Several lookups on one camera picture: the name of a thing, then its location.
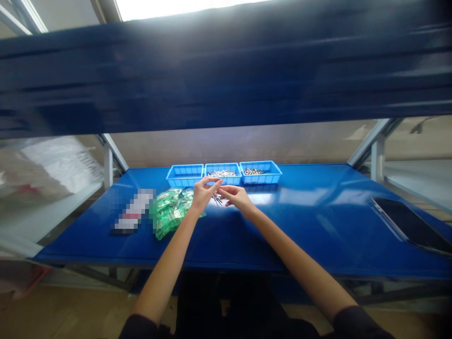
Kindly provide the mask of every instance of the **forearm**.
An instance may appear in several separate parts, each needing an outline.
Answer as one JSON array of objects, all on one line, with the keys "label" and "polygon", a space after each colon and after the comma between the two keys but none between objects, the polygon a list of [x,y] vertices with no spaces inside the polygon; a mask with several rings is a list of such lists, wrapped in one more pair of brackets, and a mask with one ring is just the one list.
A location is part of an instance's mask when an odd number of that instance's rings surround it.
[{"label": "forearm", "polygon": [[290,273],[305,289],[330,323],[335,315],[357,303],[315,260],[257,208],[246,216],[275,250]]},{"label": "forearm", "polygon": [[157,326],[179,276],[188,244],[201,212],[190,209],[157,262],[132,311]]}]

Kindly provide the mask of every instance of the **blue plastic tray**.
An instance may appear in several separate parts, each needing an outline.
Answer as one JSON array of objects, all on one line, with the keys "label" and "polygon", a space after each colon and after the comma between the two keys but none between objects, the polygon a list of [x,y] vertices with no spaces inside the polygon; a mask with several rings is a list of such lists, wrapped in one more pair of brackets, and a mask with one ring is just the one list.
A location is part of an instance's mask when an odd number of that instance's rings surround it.
[{"label": "blue plastic tray", "polygon": [[[245,175],[246,168],[266,171],[264,174]],[[273,161],[249,161],[240,163],[244,184],[276,184],[283,173]]]},{"label": "blue plastic tray", "polygon": [[193,187],[204,176],[204,165],[173,165],[166,176],[171,187]]},{"label": "blue plastic tray", "polygon": [[240,185],[242,180],[242,171],[240,171],[239,164],[236,162],[228,162],[222,164],[206,164],[205,167],[205,175],[208,175],[209,172],[213,172],[215,170],[230,170],[234,171],[237,176],[236,177],[224,177],[223,185]]}]

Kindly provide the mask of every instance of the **person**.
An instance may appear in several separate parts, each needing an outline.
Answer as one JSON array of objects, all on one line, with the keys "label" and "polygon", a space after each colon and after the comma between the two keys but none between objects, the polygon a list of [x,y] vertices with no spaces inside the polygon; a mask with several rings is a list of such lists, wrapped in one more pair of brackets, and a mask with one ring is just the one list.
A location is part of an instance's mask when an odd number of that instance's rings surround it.
[{"label": "person", "polygon": [[[194,186],[193,203],[147,280],[120,339],[163,338],[169,335],[160,321],[178,279],[198,217],[213,194],[238,208],[263,235],[290,273],[332,324],[332,338],[393,338],[380,328],[342,286],[292,241],[250,200],[245,189],[221,186],[223,180],[204,177]],[[219,299],[211,293],[215,279],[206,273],[196,280],[188,273],[178,297],[176,338],[319,338],[312,324],[289,319],[272,296],[265,279],[250,279],[231,297],[226,317],[221,317]]]}]

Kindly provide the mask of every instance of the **green plastic bag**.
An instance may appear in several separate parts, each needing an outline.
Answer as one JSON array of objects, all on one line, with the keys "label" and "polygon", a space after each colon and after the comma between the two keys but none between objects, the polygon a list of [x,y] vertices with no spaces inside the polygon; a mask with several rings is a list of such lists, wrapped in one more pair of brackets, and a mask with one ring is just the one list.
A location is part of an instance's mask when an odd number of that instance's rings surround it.
[{"label": "green plastic bag", "polygon": [[172,187],[159,194],[149,217],[153,218],[155,237],[161,240],[169,232],[177,230],[193,202],[193,189]]}]

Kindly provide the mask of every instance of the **blue shelf board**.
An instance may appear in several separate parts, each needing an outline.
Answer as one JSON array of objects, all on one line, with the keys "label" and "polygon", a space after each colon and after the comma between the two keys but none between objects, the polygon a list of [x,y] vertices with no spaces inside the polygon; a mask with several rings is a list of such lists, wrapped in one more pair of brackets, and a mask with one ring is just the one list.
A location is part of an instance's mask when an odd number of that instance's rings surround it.
[{"label": "blue shelf board", "polygon": [[[277,185],[246,185],[251,200],[330,273],[348,278],[452,279],[451,261],[400,241],[372,209],[373,196],[407,201],[345,164],[280,165]],[[168,245],[144,218],[136,234],[110,233],[138,189],[168,189],[168,168],[129,169],[34,260],[152,268]],[[446,239],[452,228],[410,205]],[[256,228],[212,200],[198,220],[185,268],[286,272]]]},{"label": "blue shelf board", "polygon": [[1,40],[0,139],[448,114],[450,30],[436,1],[278,0]]}]

